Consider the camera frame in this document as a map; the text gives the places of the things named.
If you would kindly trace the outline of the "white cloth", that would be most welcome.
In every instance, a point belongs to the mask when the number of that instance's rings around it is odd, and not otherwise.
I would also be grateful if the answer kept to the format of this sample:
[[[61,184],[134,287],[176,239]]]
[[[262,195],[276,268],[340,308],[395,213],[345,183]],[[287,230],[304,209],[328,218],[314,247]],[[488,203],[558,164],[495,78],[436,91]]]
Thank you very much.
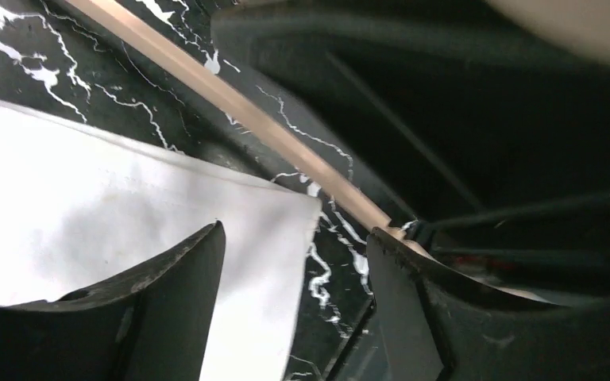
[[[257,177],[0,101],[0,306],[53,301],[219,221],[204,380],[280,380],[321,202]]]

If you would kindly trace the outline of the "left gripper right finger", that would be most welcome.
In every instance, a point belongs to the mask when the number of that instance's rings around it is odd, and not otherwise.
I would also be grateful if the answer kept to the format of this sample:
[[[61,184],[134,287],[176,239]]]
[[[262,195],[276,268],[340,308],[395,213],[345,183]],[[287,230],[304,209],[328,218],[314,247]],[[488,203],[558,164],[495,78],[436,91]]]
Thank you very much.
[[[395,380],[610,380],[610,298],[557,306],[499,291],[368,236],[369,278]]]

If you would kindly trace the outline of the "beige hanger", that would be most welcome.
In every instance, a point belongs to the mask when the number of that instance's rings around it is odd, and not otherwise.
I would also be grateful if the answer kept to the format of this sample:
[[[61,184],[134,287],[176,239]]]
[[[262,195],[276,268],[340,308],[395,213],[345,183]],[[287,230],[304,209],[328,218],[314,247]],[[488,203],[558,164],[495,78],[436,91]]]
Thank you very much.
[[[391,218],[378,205],[289,129],[128,9],[116,1],[72,0],[69,4],[239,121],[264,145],[317,182],[366,229],[380,228],[418,254],[431,258],[420,244],[406,240],[404,231],[392,228]]]

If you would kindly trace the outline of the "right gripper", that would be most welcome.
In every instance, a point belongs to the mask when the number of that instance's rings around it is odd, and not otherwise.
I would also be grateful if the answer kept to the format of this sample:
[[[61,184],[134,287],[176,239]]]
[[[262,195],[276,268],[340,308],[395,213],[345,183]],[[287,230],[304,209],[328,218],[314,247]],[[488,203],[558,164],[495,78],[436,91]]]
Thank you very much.
[[[425,221],[436,259],[610,292],[609,65],[482,1],[243,1],[211,34]]]

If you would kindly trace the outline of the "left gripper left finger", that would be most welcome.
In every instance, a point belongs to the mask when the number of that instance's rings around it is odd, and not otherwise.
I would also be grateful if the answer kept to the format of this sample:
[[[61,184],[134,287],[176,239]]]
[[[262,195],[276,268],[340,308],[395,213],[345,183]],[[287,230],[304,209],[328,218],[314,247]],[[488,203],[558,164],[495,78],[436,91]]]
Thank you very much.
[[[225,248],[215,222],[55,302],[0,307],[0,380],[197,380]]]

